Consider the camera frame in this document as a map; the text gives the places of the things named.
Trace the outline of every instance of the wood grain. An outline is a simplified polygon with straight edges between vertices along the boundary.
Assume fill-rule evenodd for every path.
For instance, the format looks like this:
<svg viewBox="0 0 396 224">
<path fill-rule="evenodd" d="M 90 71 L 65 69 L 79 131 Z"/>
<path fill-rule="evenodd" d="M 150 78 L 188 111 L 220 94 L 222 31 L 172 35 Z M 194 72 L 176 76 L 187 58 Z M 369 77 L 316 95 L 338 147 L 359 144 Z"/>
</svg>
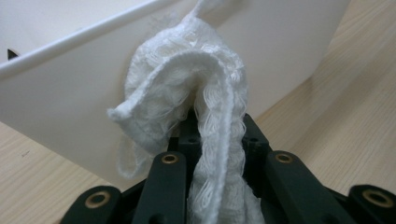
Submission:
<svg viewBox="0 0 396 224">
<path fill-rule="evenodd" d="M 396 2 L 352 1 L 315 74 L 258 123 L 325 186 L 396 193 Z"/>
<path fill-rule="evenodd" d="M 352 0 L 315 74 L 257 119 L 326 186 L 396 193 L 396 2 Z M 108 183 L 0 124 L 0 223 L 55 223 Z"/>
</svg>

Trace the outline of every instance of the box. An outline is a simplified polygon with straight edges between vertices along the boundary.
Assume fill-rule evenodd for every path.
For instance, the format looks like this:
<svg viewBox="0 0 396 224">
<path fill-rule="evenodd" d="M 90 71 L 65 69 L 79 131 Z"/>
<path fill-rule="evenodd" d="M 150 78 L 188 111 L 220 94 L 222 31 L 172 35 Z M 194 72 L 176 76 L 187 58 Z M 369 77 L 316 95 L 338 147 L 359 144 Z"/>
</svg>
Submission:
<svg viewBox="0 0 396 224">
<path fill-rule="evenodd" d="M 0 120 L 120 188 L 120 128 L 106 110 L 123 98 L 136 47 L 153 23 L 195 1 L 143 1 L 0 65 Z M 243 0 L 205 15 L 247 67 L 257 118 L 315 71 L 348 0 Z"/>
</svg>

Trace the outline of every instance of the light wood surface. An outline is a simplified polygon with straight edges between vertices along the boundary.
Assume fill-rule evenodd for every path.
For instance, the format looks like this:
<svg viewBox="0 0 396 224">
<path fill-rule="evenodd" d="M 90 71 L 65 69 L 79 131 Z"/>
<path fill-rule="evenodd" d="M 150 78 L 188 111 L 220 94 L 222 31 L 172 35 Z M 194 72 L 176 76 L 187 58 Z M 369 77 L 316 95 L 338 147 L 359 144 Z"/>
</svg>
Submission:
<svg viewBox="0 0 396 224">
<path fill-rule="evenodd" d="M 257 119 L 272 148 L 342 193 L 362 183 L 396 193 L 395 55 L 396 2 L 352 0 L 315 74 Z M 0 223 L 55 223 L 107 184 L 0 124 Z"/>
</svg>

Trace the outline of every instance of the white towel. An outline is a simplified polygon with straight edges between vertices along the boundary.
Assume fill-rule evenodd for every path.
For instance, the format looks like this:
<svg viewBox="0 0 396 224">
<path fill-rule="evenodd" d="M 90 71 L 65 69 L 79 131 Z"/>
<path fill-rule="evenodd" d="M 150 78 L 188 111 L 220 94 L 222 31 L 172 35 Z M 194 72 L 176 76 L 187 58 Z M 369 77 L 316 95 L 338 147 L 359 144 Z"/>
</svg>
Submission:
<svg viewBox="0 0 396 224">
<path fill-rule="evenodd" d="M 120 147 L 120 172 L 131 178 L 149 169 L 194 106 L 203 154 L 191 184 L 189 223 L 263 223 L 260 201 L 242 177 L 244 65 L 199 19 L 219 2 L 199 1 L 180 24 L 142 44 L 125 81 L 125 101 L 107 112 L 130 138 Z"/>
</svg>

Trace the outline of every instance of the white cloth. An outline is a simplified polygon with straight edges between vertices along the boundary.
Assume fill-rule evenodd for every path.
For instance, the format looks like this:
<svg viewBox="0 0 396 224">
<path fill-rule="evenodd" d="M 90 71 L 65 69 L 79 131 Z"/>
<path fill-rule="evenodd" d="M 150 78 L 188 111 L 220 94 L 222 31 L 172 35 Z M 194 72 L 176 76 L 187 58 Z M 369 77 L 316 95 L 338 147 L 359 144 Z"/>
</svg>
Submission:
<svg viewBox="0 0 396 224">
<path fill-rule="evenodd" d="M 107 112 L 132 139 L 120 147 L 120 172 L 133 177 L 147 171 L 194 106 L 203 154 L 191 184 L 189 223 L 263 223 L 259 199 L 242 177 L 244 65 L 198 18 L 218 2 L 199 1 L 179 25 L 142 44 L 125 81 L 125 101 Z"/>
</svg>

